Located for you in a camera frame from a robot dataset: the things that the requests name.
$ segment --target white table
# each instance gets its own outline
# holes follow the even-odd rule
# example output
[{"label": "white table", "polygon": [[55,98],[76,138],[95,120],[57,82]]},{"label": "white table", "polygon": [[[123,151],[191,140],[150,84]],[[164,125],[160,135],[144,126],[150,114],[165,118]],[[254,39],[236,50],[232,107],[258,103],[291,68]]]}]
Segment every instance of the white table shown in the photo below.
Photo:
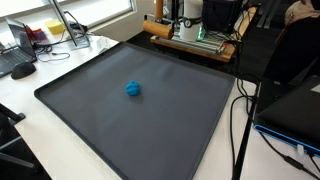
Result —
[{"label": "white table", "polygon": [[[304,165],[308,165],[319,176],[320,173],[316,170],[311,160],[307,155],[301,157],[297,149],[287,145],[274,138],[266,136],[269,142],[281,153],[288,155]],[[314,157],[317,164],[320,164],[320,159]],[[308,180],[314,179],[309,174],[300,171],[287,162],[285,162],[277,153],[275,153],[268,144],[263,140],[260,134],[251,128],[245,159],[243,162],[241,180]]]},{"label": "white table", "polygon": [[[54,52],[70,53],[70,58],[57,62],[35,62],[37,71],[20,80],[12,80],[10,75],[0,79],[0,102],[16,113],[27,117],[15,128],[23,137],[37,159],[52,179],[120,179],[119,176],[87,146],[62,120],[51,112],[34,96],[34,91],[83,64],[98,54],[96,40],[92,37],[90,48],[68,51],[66,45],[55,46]],[[108,40],[110,46],[117,42]],[[249,94],[256,86],[245,82]],[[229,137],[230,106],[237,96],[236,86],[225,106],[214,135],[204,154],[194,179],[230,179],[232,171],[231,143]],[[237,101],[234,108],[233,132],[236,157],[247,122],[245,100]]]}]

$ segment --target computer screen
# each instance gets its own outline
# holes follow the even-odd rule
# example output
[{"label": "computer screen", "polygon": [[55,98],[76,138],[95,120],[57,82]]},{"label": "computer screen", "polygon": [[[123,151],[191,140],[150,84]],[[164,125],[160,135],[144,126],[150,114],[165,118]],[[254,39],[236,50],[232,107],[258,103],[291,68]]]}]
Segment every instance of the computer screen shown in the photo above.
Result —
[{"label": "computer screen", "polygon": [[82,29],[83,34],[81,34],[80,36],[76,36],[74,34],[73,29],[70,27],[70,24],[67,20],[67,18],[64,15],[64,11],[62,10],[60,4],[58,3],[57,0],[49,0],[49,2],[51,3],[55,13],[57,14],[58,18],[60,19],[61,22],[64,23],[65,28],[67,29],[72,41],[74,42],[74,46],[70,46],[70,49],[79,49],[79,48],[85,48],[85,47],[89,47],[90,46],[90,41],[88,39],[88,37],[85,35],[84,30]]},{"label": "computer screen", "polygon": [[17,46],[23,50],[25,53],[29,54],[32,57],[35,57],[33,47],[31,45],[30,39],[27,34],[25,25],[21,22],[15,21],[13,19],[6,18],[8,26],[12,32],[14,40]]}]

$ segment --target chair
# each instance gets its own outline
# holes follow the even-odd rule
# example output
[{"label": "chair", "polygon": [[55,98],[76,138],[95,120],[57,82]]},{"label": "chair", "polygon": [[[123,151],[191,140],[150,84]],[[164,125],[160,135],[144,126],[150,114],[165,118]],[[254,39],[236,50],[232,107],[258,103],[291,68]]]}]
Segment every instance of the chair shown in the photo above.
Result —
[{"label": "chair", "polygon": [[[24,118],[25,118],[24,114],[20,113],[17,115],[0,103],[0,136],[3,134],[3,130],[5,128],[13,126],[14,124],[21,121]],[[25,166],[28,168],[34,168],[35,165],[30,162],[18,159],[16,157],[13,157],[13,156],[10,156],[10,155],[7,155],[7,154],[4,154],[1,152],[1,150],[18,142],[20,139],[22,139],[21,136],[19,136],[15,139],[11,140],[10,142],[0,146],[0,159],[11,162],[11,163],[15,163],[15,164],[18,164],[21,166]]]}]

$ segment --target black tray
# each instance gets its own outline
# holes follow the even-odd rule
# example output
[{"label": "black tray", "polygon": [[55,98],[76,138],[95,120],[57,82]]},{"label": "black tray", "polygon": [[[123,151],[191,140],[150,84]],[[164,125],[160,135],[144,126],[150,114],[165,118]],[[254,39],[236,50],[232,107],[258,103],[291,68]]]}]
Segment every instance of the black tray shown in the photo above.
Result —
[{"label": "black tray", "polygon": [[[141,94],[125,87],[139,83]],[[120,42],[35,91],[121,178],[192,179],[235,78]]]}]

